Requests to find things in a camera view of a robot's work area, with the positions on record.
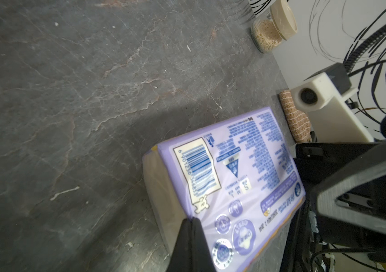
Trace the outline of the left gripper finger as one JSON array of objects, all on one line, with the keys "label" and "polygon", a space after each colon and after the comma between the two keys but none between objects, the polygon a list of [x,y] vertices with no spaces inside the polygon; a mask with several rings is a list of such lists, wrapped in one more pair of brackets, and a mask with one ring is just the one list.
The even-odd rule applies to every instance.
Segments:
[{"label": "left gripper finger", "polygon": [[215,272],[201,221],[182,221],[167,272]]}]

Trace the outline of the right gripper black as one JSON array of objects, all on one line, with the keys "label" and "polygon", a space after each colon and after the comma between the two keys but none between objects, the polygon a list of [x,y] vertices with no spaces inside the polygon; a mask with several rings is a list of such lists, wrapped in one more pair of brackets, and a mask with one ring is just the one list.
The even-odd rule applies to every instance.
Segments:
[{"label": "right gripper black", "polygon": [[316,214],[386,234],[386,142],[303,143],[295,150]]}]

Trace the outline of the purple tissue pack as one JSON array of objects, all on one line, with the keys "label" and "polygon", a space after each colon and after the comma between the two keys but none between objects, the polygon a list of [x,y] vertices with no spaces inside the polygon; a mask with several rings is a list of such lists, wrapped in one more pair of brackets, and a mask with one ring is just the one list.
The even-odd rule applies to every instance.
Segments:
[{"label": "purple tissue pack", "polygon": [[200,221],[201,271],[243,272],[304,203],[305,189],[266,107],[163,141],[143,156],[160,234],[178,261],[181,227]]}]

